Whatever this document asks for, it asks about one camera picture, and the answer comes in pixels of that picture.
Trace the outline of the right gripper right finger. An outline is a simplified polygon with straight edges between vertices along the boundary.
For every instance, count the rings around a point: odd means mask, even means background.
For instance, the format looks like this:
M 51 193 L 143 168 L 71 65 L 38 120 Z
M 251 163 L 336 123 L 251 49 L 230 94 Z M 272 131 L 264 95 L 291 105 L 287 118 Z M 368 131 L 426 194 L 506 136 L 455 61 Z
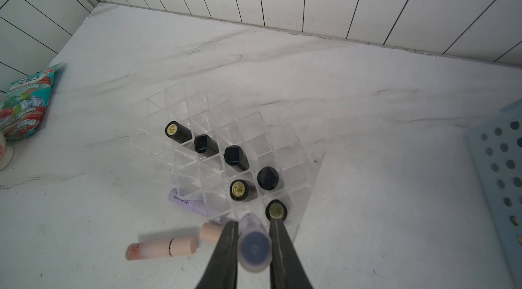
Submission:
M 269 235 L 272 240 L 271 288 L 312 289 L 313 286 L 294 249 L 284 222 L 272 219 Z

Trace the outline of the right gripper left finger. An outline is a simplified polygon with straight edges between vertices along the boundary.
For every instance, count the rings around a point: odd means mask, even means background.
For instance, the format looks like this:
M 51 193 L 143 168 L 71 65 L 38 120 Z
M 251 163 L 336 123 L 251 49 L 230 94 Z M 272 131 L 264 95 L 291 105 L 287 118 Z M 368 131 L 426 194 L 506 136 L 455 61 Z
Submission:
M 237 287 L 239 223 L 229 221 L 223 227 L 220 240 L 196 288 Z

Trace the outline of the black lipstick lowest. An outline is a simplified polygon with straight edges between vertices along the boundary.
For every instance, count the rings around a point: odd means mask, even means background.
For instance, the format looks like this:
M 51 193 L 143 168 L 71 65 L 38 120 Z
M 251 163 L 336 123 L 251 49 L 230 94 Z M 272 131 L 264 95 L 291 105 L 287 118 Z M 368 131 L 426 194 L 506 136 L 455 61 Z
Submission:
M 233 201 L 251 201 L 258 197 L 256 186 L 247 180 L 234 180 L 229 188 L 229 194 Z

